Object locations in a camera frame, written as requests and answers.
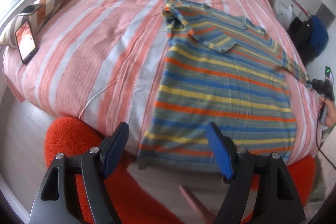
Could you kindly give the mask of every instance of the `bed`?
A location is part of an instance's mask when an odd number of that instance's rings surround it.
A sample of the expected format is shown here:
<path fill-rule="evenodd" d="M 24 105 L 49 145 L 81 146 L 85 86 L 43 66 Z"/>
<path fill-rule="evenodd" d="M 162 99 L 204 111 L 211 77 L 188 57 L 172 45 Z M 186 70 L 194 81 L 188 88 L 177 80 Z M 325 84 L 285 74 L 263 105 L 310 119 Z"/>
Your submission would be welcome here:
<path fill-rule="evenodd" d="M 303 64 L 267 0 L 191 0 L 261 26 Z M 70 0 L 42 28 L 39 51 L 22 65 L 16 49 L 4 54 L 3 72 L 14 95 L 54 117 L 78 117 L 100 133 L 130 125 L 126 150 L 134 155 L 151 121 L 165 65 L 164 0 Z M 296 119 L 287 164 L 315 155 L 317 106 L 313 92 L 285 73 Z"/>

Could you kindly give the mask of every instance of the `pillow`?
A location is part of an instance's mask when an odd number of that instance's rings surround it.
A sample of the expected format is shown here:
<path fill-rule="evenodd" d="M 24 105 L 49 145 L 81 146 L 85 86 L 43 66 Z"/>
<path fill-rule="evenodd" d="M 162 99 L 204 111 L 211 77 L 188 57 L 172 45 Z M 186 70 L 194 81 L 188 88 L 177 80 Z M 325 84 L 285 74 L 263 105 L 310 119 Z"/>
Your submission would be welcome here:
<path fill-rule="evenodd" d="M 16 15 L 5 27 L 0 35 L 0 46 L 17 47 L 15 32 L 27 20 L 31 26 L 33 36 L 36 36 L 43 25 L 60 9 L 68 0 L 37 0 L 34 4 L 42 6 L 32 15 Z"/>

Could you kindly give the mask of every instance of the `striped sweater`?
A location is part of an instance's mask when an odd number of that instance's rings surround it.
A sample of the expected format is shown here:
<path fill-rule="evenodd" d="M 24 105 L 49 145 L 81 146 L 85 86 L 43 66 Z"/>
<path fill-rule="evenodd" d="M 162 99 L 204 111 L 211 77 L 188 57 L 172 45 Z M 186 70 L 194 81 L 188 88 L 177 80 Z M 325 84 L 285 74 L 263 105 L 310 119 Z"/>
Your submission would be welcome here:
<path fill-rule="evenodd" d="M 261 155 L 276 151 L 286 161 L 296 122 L 281 70 L 304 84 L 307 74 L 243 16 L 167 0 L 163 17 L 170 48 L 139 167 L 219 171 L 205 135 L 209 122 L 237 146 Z"/>

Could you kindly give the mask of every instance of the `black cable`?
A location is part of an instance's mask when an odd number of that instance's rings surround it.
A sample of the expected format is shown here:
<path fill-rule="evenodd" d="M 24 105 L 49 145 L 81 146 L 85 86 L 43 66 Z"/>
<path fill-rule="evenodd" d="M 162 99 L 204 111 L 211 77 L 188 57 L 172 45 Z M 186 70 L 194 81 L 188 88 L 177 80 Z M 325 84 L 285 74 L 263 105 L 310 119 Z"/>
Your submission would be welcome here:
<path fill-rule="evenodd" d="M 317 146 L 317 149 L 319 150 L 319 152 L 322 154 L 322 156 L 331 164 L 331 166 L 336 170 L 336 166 L 327 158 L 327 156 L 322 152 L 321 150 L 321 147 L 319 146 L 319 143 L 317 141 L 317 133 L 318 133 L 318 124 L 319 124 L 319 116 L 321 114 L 321 111 L 323 109 L 323 107 L 326 107 L 326 98 L 324 98 L 324 102 L 323 102 L 323 105 L 317 115 L 317 122 L 316 122 L 316 146 Z"/>

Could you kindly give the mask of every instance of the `orange fuzzy chair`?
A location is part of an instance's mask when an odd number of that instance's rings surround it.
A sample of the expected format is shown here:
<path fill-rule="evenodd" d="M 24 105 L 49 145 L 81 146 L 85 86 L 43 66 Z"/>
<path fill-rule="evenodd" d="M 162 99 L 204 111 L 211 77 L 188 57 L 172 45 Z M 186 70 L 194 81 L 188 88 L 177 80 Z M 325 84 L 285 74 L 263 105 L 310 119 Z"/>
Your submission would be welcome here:
<path fill-rule="evenodd" d="M 45 160 L 50 165 L 59 152 L 66 156 L 80 155 L 93 146 L 98 146 L 102 136 L 84 122 L 65 117 L 52 123 L 46 134 Z M 123 224 L 183 224 L 174 214 L 145 192 L 127 172 L 134 157 L 124 152 L 116 171 L 105 180 L 106 189 Z M 289 166 L 294 183 L 305 205 L 310 194 L 315 175 L 315 162 L 312 157 Z M 77 176 L 77 189 L 83 217 L 86 222 L 94 223 L 89 209 L 84 184 Z M 252 188 L 258 188 L 258 180 Z"/>

